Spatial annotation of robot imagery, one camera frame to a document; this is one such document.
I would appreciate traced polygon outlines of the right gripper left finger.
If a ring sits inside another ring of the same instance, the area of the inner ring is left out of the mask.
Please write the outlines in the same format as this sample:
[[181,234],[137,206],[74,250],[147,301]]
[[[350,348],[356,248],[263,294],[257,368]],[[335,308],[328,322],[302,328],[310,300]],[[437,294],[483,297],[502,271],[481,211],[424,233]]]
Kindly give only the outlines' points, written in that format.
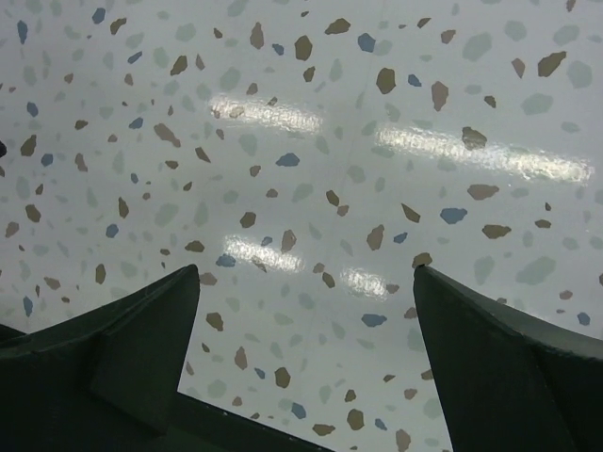
[[3,326],[2,450],[171,451],[199,296],[188,265],[43,330]]

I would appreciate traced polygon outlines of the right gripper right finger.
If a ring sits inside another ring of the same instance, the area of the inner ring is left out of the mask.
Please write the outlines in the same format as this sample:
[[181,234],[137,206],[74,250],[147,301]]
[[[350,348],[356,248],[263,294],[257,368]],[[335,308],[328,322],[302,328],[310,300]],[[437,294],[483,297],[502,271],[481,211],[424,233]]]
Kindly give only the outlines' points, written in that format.
[[601,340],[430,266],[416,268],[413,292],[453,450],[601,450]]

